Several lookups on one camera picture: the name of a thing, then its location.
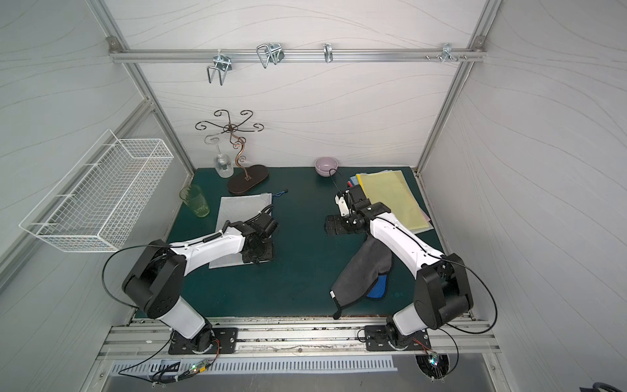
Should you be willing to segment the grey blue microfibre cloth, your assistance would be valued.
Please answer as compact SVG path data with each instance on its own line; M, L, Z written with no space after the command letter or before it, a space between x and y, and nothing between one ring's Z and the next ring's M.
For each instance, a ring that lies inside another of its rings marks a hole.
M387 275L392 268L392 251L382 241L368 235L331 286L330 296L336 305L333 318L341 318L342 310L362 300L379 277Z

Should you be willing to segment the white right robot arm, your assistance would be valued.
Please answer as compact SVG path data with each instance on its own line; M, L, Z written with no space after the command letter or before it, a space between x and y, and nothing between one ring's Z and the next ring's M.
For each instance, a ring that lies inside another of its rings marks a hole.
M395 257L411 273L415 286L411 304L396 312L386 325L390 342L424 329L441 328L473 308L467 269L457 254L445 255L419 239L389 207L372 203L361 186L337 193L335 202L340 212L327 218L326 232L367 235L331 286L335 319L369 294L380 277L391 271Z

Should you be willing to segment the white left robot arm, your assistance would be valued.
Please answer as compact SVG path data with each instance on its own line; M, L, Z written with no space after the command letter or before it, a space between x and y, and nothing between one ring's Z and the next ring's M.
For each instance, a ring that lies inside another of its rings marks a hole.
M185 277L224 256L240 255L244 264L259 265L274 258L273 233L278 222L273 205L244 221L227 221L222 229L186 242L155 240L122 283L122 291L148 315L168 325L184 339L212 339L212 325L181 296Z

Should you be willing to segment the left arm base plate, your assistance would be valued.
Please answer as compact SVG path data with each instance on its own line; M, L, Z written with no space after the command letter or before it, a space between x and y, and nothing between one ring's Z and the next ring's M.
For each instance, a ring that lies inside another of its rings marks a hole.
M233 354L238 340L238 328L204 328L193 339L187 339L178 332L172 335L168 354Z

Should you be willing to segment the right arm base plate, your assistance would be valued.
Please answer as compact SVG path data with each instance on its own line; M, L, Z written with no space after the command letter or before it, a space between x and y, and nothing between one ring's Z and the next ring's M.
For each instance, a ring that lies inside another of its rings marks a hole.
M429 352L432 350L426 330L419 330L404 336L391 325L367 325L363 334L358 333L359 341L365 345L367 352Z

